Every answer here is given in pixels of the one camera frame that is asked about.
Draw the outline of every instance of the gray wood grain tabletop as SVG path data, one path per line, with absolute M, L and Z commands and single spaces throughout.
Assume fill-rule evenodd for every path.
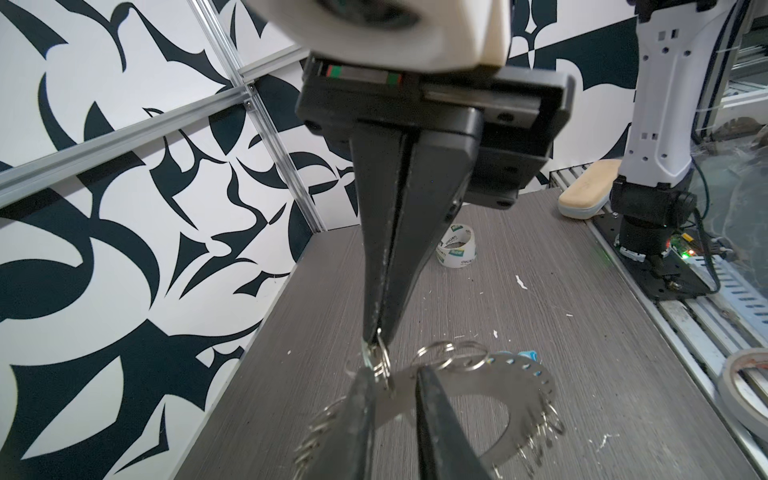
M 538 352 L 568 433 L 537 479 L 757 478 L 584 222 L 557 212 L 558 194 L 462 209 L 478 258 L 429 261 L 390 346 L 395 369 L 439 339 Z M 345 362 L 359 364 L 362 271 L 358 227 L 313 236 L 177 479 L 291 478 L 306 424 L 346 392 Z M 479 452 L 506 425 L 495 400 L 452 403 Z M 374 479 L 417 480 L 417 461 L 406 422 L 379 429 Z M 527 478 L 514 459 L 499 473 Z

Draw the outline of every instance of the beige eraser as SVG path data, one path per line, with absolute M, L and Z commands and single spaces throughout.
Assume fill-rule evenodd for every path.
M 560 195 L 560 205 L 567 208 L 599 209 L 611 192 L 620 165 L 621 160 L 606 159 L 594 162 Z

